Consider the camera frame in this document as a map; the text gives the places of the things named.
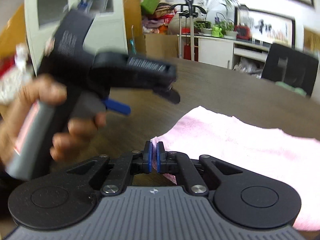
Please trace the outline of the person's left hand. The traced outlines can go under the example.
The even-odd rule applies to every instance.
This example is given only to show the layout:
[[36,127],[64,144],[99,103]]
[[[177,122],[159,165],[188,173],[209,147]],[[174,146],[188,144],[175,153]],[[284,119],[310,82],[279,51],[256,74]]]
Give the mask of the person's left hand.
[[[1,121],[1,170],[11,161],[14,146],[28,115],[36,101],[57,106],[67,99],[67,89],[49,75],[41,75],[23,86]],[[106,125],[106,112],[94,118],[74,118],[68,122],[66,133],[53,135],[50,154],[55,161],[71,161],[89,146],[98,130]]]

